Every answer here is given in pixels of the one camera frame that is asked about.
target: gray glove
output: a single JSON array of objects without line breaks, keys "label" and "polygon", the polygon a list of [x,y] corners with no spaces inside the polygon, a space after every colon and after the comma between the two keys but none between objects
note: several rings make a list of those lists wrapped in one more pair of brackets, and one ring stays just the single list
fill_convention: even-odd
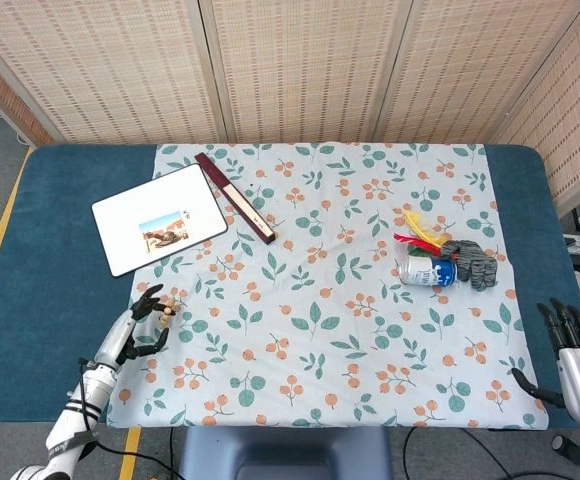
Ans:
[{"label": "gray glove", "polygon": [[456,260],[457,278],[470,280],[472,288],[481,291],[493,287],[497,279],[497,260],[488,257],[476,242],[471,240],[448,240],[441,246],[441,256]]}]

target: black cable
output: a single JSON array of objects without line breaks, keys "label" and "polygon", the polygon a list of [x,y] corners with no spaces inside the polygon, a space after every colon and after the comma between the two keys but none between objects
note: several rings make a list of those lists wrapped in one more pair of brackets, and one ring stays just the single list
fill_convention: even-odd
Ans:
[{"label": "black cable", "polygon": [[565,475],[561,475],[559,473],[552,473],[552,472],[544,472],[542,470],[528,470],[527,472],[519,472],[513,473],[510,478],[523,478],[523,477],[538,477],[539,475],[544,475],[546,477],[554,477],[554,478],[562,478],[563,480],[575,480],[572,477],[566,477]]},{"label": "black cable", "polygon": [[417,427],[412,427],[410,429],[408,435],[406,435],[405,441],[403,442],[403,450],[401,451],[401,461],[403,462],[403,473],[405,473],[406,475],[406,480],[410,480],[410,475],[408,474],[408,466],[406,465],[406,453],[408,450],[408,441],[410,440],[412,432],[414,432],[416,429]]},{"label": "black cable", "polygon": [[497,457],[494,456],[494,453],[492,453],[490,451],[490,449],[488,447],[486,447],[481,440],[479,440],[477,437],[475,437],[471,432],[469,432],[468,430],[466,430],[465,428],[461,428],[460,429],[463,433],[465,433],[466,435],[468,435],[470,438],[472,438],[475,442],[477,442],[481,448],[483,448],[485,450],[485,452],[490,455],[490,458],[492,458],[497,465],[499,465],[499,468],[501,470],[503,470],[503,473],[506,474],[505,478],[506,479],[511,479],[513,478],[512,475],[510,475],[510,472],[508,472],[508,470],[506,470],[506,467],[503,466],[503,464],[499,461],[499,459]]},{"label": "black cable", "polygon": [[174,480],[174,446],[172,437],[174,436],[174,427],[170,427],[170,480]]},{"label": "black cable", "polygon": [[[80,359],[79,360],[79,389],[81,391],[81,413],[83,413],[83,422],[85,423],[85,427],[88,431],[90,431],[90,424],[88,423],[88,416],[86,414],[85,387],[83,385],[83,366],[84,366],[84,364],[85,364],[85,360]],[[104,450],[104,451],[109,452],[109,453],[114,453],[115,455],[129,455],[131,457],[143,458],[144,460],[151,460],[155,463],[158,463],[166,470],[168,470],[170,472],[171,478],[173,478],[172,475],[174,474],[178,478],[180,478],[181,480],[186,480],[183,476],[179,475],[179,472],[174,470],[174,465],[173,465],[174,464],[174,453],[173,453],[173,449],[172,449],[172,430],[174,430],[174,429],[170,430],[170,465],[171,465],[170,467],[168,467],[168,465],[163,463],[158,458],[151,457],[150,455],[144,455],[144,454],[139,453],[139,452],[126,452],[123,450],[115,450],[113,448],[106,447],[104,444],[102,444],[98,440],[95,440],[92,443],[94,443],[94,445],[99,447],[101,450]]]}]

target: woven wall panel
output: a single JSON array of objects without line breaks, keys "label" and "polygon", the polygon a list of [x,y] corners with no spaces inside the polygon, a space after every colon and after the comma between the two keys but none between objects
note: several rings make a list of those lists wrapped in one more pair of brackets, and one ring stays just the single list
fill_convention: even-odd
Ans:
[{"label": "woven wall panel", "polygon": [[35,145],[53,143],[52,137],[32,114],[28,106],[8,86],[0,75],[0,109]]},{"label": "woven wall panel", "polygon": [[183,0],[0,1],[0,56],[69,142],[218,140]]},{"label": "woven wall panel", "polygon": [[579,0],[427,0],[409,21],[377,140],[487,142]]},{"label": "woven wall panel", "polygon": [[496,139],[541,154],[556,202],[580,190],[580,21],[573,28]]},{"label": "woven wall panel", "polygon": [[409,1],[211,3],[239,142],[369,139]]}]

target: red object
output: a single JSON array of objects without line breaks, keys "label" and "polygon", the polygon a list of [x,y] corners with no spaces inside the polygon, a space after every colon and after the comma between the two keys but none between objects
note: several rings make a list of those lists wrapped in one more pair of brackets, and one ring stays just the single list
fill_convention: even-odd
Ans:
[{"label": "red object", "polygon": [[259,212],[246,200],[239,190],[228,180],[217,166],[212,163],[205,153],[195,155],[201,169],[210,177],[223,195],[228,199],[234,208],[237,209],[243,219],[250,225],[250,228],[259,236],[264,243],[269,244],[276,238],[276,234],[266,223]]},{"label": "red object", "polygon": [[420,249],[425,250],[426,252],[430,252],[435,257],[441,256],[441,249],[439,247],[431,243],[428,243],[425,240],[421,240],[418,237],[406,237],[405,235],[399,235],[398,233],[395,233],[393,237],[397,242],[414,245],[415,247],[419,247]]}]

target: blue and white can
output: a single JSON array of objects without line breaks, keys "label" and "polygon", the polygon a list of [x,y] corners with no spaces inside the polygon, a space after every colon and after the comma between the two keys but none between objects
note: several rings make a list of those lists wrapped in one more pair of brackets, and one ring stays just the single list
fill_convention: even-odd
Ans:
[{"label": "blue and white can", "polygon": [[447,287],[457,280],[457,266],[450,260],[408,255],[399,265],[403,283]]}]

